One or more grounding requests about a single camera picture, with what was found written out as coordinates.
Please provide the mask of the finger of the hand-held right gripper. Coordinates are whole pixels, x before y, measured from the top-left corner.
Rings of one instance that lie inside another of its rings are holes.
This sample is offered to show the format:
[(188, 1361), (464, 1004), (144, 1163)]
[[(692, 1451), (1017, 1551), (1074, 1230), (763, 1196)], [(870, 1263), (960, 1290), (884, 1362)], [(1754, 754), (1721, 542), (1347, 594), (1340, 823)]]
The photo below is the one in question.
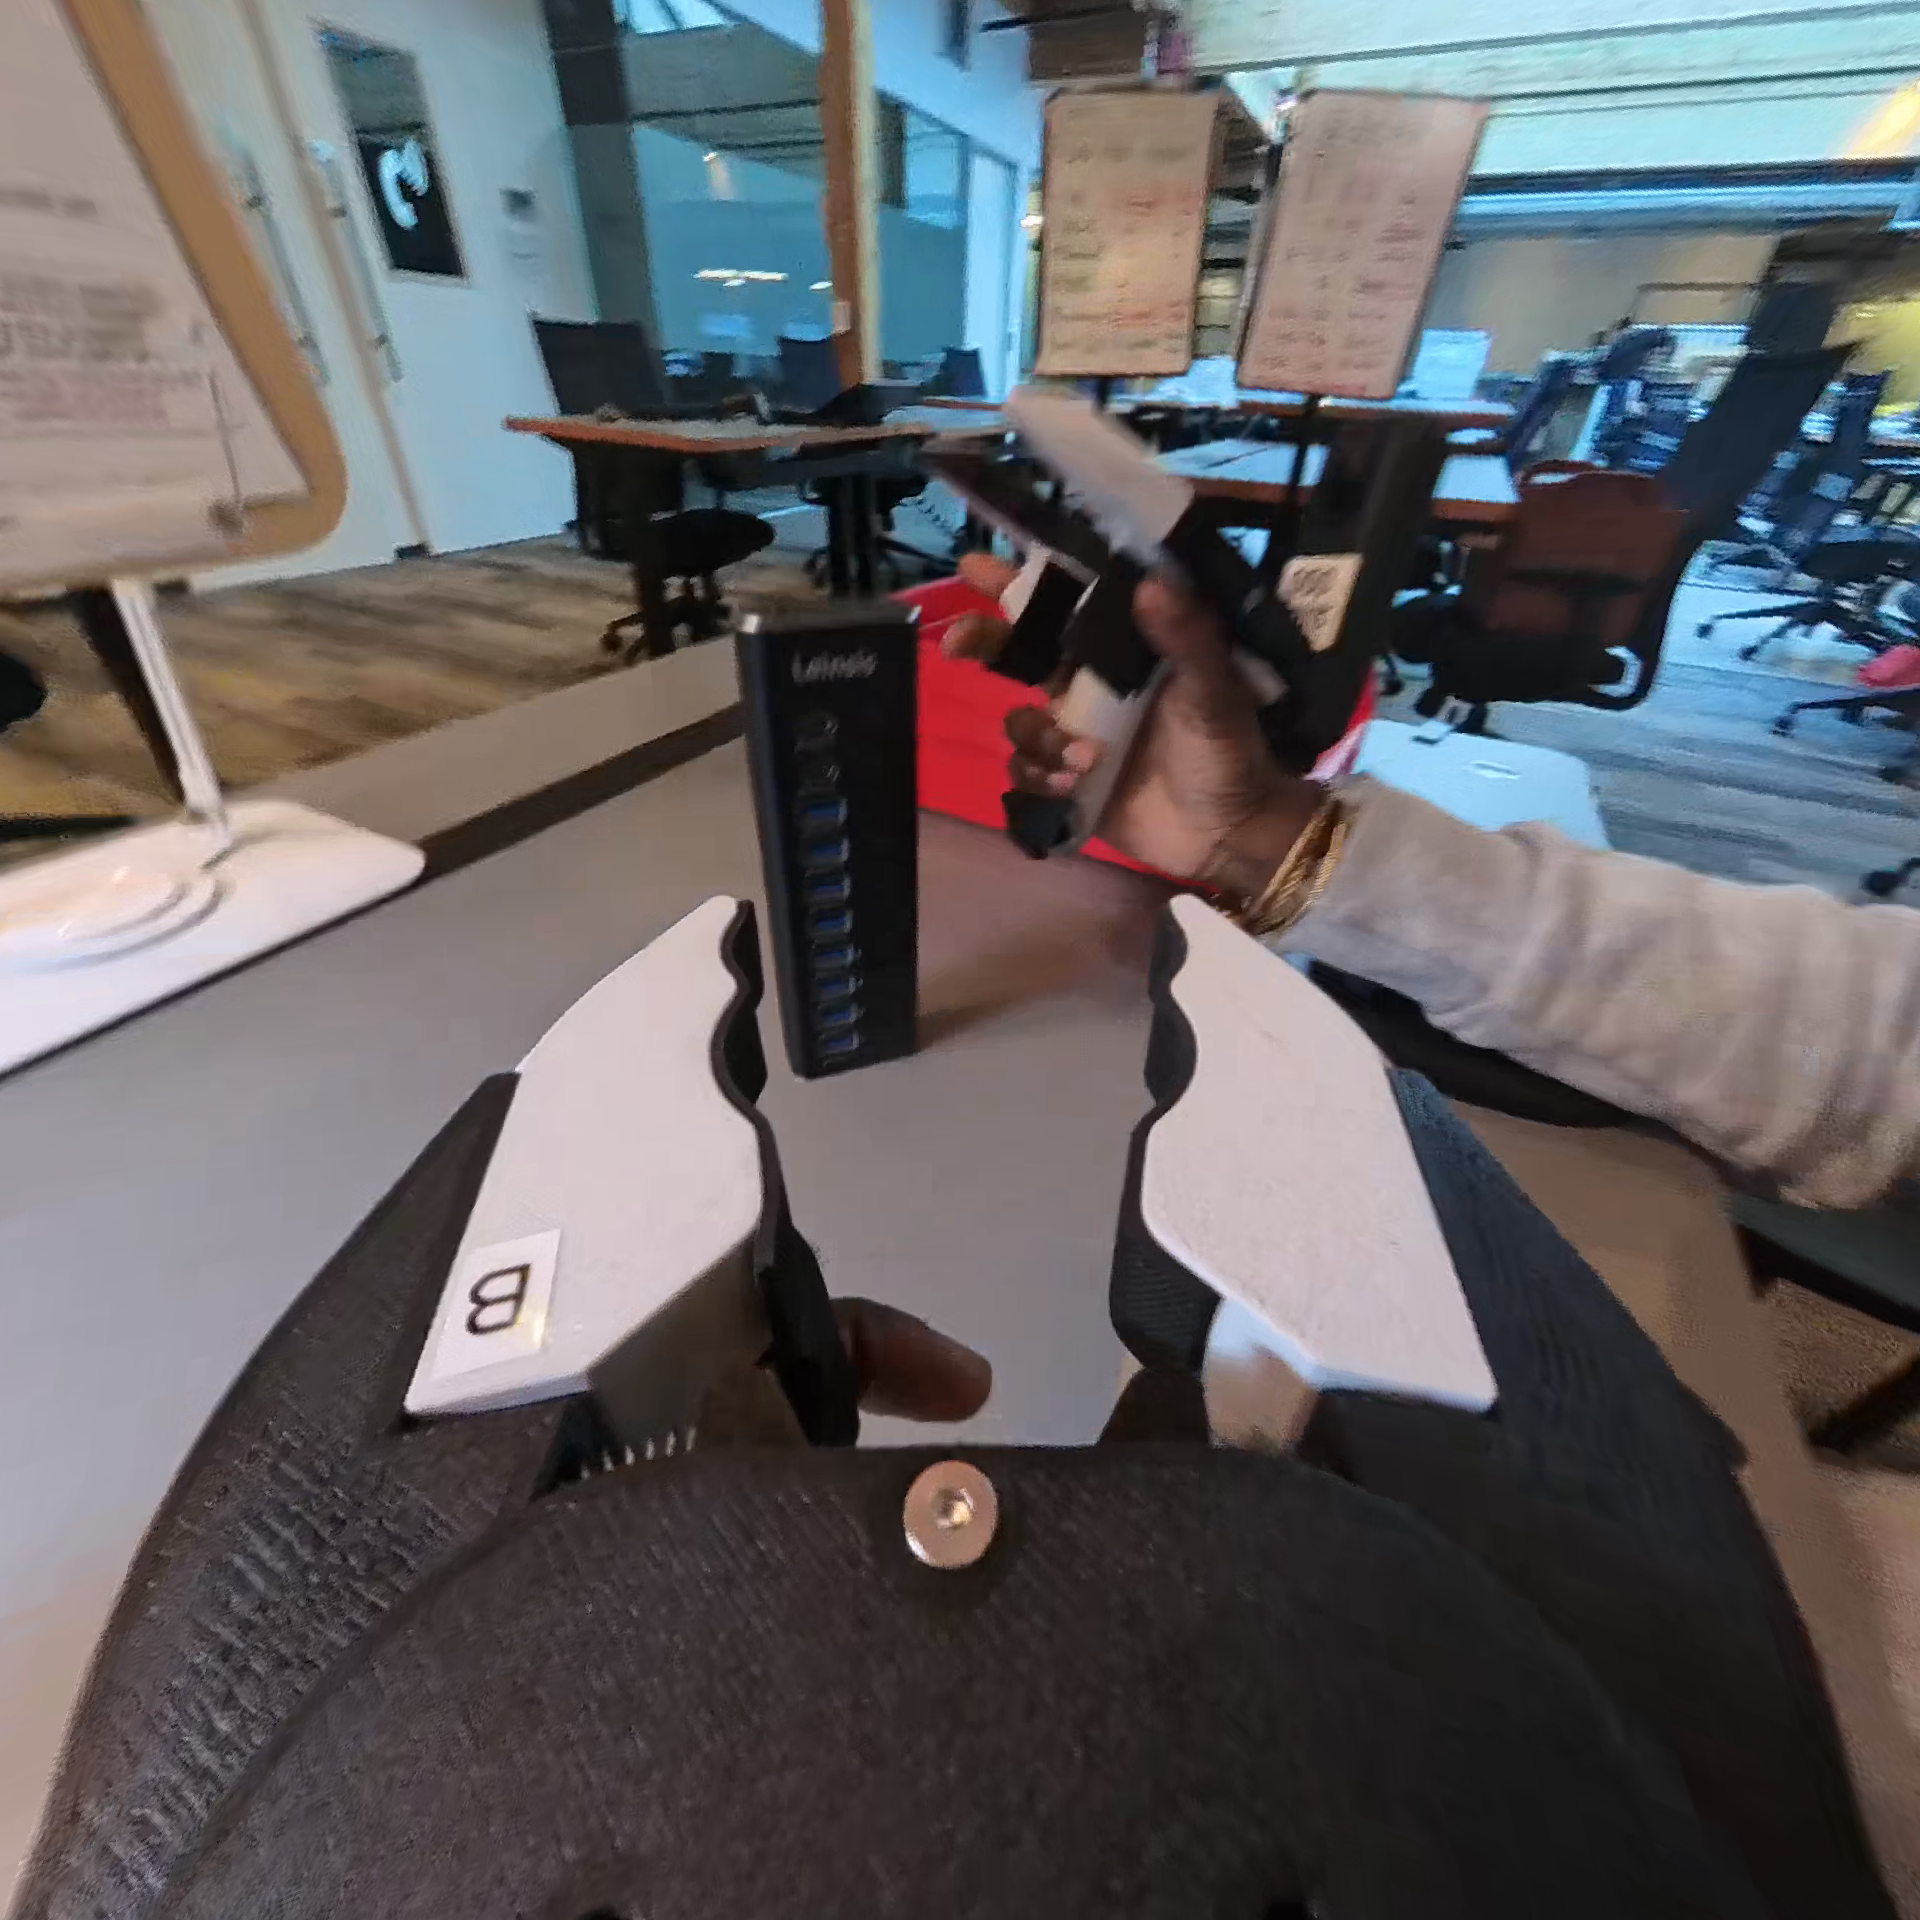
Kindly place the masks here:
[(1114, 551), (1145, 569), (1164, 564), (1193, 508), (1193, 480), (1166, 470), (1150, 447), (1081, 394), (1024, 384), (1008, 394), (1002, 411)]
[(1092, 521), (1069, 500), (1059, 482), (1021, 444), (929, 442), (922, 462), (933, 479), (958, 494), (969, 512), (1005, 535), (1020, 548), (1037, 548), (1062, 563), (1076, 578), (1094, 578), (1116, 564), (1150, 569), (1114, 551)]

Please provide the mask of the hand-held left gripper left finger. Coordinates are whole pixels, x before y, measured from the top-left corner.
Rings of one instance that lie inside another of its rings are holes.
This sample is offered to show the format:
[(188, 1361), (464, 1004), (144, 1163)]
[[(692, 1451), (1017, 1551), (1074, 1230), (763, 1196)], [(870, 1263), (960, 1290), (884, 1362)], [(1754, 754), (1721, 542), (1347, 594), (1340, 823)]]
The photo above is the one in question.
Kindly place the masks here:
[(409, 1420), (587, 1399), (616, 1449), (688, 1449), (709, 1395), (765, 1352), (760, 961), (753, 903), (713, 896), (518, 1062)]

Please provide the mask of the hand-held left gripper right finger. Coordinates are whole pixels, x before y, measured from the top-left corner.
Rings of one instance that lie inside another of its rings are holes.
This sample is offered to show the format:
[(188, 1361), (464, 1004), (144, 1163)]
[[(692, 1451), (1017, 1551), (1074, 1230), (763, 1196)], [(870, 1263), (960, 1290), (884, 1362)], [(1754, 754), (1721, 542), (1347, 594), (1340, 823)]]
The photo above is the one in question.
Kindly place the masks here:
[(1192, 896), (1160, 914), (1148, 996), (1108, 1291), (1137, 1364), (1192, 1382), (1225, 1449), (1293, 1451), (1333, 1395), (1491, 1412), (1494, 1369), (1378, 1047)]

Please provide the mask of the red plastic bin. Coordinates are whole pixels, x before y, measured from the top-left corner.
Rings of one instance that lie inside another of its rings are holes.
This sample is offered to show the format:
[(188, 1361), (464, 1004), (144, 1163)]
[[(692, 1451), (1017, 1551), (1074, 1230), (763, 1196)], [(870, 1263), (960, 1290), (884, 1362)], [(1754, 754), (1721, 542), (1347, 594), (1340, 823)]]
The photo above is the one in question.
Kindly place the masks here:
[(1048, 698), (994, 666), (950, 657), (947, 641), (973, 620), (1010, 623), (1005, 599), (1020, 596), (1021, 577), (1012, 563), (972, 556), (942, 580), (896, 593), (918, 615), (918, 804), (994, 830), (1004, 827), (1012, 750), (1004, 719)]

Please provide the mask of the tall black usb hub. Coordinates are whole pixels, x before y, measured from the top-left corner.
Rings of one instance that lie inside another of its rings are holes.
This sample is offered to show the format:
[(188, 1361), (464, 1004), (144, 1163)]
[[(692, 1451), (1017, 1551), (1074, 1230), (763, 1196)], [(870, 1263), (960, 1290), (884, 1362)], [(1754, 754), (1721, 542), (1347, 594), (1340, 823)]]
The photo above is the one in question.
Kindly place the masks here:
[(918, 610), (755, 615), (737, 680), (765, 947), (796, 1076), (918, 1050)]

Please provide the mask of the person's right hand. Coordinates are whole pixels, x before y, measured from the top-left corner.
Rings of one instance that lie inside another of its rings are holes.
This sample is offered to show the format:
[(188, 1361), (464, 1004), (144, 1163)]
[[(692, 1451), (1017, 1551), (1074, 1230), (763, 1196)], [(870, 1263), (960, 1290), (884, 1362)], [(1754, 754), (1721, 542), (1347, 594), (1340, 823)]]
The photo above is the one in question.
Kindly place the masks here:
[(1276, 929), (1306, 910), (1338, 855), (1328, 791), (1274, 761), (1229, 641), (1179, 575), (1139, 586), (1134, 627), (1164, 680), (1112, 784), (1101, 834), (1244, 923)]

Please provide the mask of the person's left hand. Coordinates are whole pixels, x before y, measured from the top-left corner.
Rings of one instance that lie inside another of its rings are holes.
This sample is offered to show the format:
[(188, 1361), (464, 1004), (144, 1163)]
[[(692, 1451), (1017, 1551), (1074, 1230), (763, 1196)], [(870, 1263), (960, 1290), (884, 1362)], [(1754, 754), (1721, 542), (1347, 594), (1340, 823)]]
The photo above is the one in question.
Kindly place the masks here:
[(965, 1424), (987, 1406), (992, 1364), (982, 1354), (888, 1304), (842, 1298), (832, 1312), (861, 1412)]

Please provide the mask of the whiteboard with coloured writing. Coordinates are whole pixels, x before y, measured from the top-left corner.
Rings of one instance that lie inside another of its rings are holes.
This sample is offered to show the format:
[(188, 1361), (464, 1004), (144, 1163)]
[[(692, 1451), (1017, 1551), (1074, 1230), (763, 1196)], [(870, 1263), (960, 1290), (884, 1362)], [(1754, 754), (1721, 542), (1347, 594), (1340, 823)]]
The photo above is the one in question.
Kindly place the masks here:
[(1217, 156), (1210, 87), (1048, 96), (1035, 377), (1189, 370)]

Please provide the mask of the wooden office desk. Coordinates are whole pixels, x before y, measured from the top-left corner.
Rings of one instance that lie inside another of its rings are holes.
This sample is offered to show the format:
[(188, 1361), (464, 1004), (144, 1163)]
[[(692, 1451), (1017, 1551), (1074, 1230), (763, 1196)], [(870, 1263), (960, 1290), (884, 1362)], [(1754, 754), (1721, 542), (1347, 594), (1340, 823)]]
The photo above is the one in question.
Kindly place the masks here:
[(650, 460), (733, 462), (765, 457), (779, 466), (814, 466), (832, 482), (828, 510), (828, 590), (873, 596), (880, 569), (880, 474), (913, 474), (925, 449), (990, 449), (1005, 442), (1002, 408), (940, 400), (902, 408), (858, 425), (726, 422), (506, 417), (513, 435), (565, 449), (622, 449)]

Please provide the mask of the whiteboard with black writing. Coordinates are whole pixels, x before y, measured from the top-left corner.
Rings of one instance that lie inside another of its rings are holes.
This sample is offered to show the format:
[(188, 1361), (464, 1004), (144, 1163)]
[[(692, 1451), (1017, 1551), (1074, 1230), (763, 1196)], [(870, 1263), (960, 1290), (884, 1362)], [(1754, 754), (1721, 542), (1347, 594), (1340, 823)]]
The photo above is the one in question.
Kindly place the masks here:
[(1493, 111), (1377, 87), (1298, 98), (1250, 256), (1241, 392), (1397, 395)]

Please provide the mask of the black office chair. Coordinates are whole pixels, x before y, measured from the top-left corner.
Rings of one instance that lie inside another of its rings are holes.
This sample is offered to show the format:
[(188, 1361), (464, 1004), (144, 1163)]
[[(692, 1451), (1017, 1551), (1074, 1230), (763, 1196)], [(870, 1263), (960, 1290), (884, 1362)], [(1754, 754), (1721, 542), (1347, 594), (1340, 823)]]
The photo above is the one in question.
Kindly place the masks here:
[[(602, 425), (668, 423), (676, 406), (638, 322), (533, 320), (548, 392), (561, 418)], [(690, 456), (670, 449), (565, 442), (571, 470), (576, 546), (632, 575), (633, 612), (602, 635), (622, 666), (670, 657), (680, 638), (712, 641), (730, 624), (720, 575), (756, 559), (777, 532), (730, 506), (720, 479), (706, 479), (712, 503), (688, 503)]]
[(1627, 682), (1619, 710), (1650, 695), (1659, 670), (1673, 596), (1697, 551), (1720, 538), (1771, 470), (1796, 444), (1817, 399), (1845, 367), (1850, 345), (1801, 352), (1746, 352), (1725, 377), (1710, 411), (1692, 423), (1669, 465), (1656, 475), (1664, 521), (1649, 580), (1627, 638)]

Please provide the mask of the brown office chair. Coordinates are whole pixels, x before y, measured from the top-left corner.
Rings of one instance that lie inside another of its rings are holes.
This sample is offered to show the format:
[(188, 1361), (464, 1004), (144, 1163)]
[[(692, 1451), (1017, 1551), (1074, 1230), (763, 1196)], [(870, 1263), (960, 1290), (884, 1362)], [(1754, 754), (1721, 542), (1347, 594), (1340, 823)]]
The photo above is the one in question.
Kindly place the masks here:
[(1530, 471), (1513, 520), (1460, 586), (1394, 612), (1394, 659), (1428, 672), (1412, 712), (1484, 734), (1502, 704), (1642, 706), (1706, 535), (1656, 474)]

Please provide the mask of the black phone sign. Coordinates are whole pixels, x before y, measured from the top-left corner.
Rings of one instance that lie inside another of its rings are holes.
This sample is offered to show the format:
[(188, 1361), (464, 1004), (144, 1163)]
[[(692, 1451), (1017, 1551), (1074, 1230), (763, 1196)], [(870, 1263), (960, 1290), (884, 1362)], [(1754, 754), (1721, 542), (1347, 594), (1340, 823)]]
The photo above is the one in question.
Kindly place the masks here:
[(416, 56), (330, 23), (316, 38), (388, 267), (414, 280), (467, 281)]

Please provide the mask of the wooden support post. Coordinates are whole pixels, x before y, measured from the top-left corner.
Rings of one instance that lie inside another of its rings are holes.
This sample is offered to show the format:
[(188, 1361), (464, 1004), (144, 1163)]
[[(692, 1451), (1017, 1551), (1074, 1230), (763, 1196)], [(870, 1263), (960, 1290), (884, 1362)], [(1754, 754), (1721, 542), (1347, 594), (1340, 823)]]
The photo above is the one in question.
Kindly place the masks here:
[(821, 3), (822, 232), (842, 388), (880, 377), (880, 103), (867, 3)]

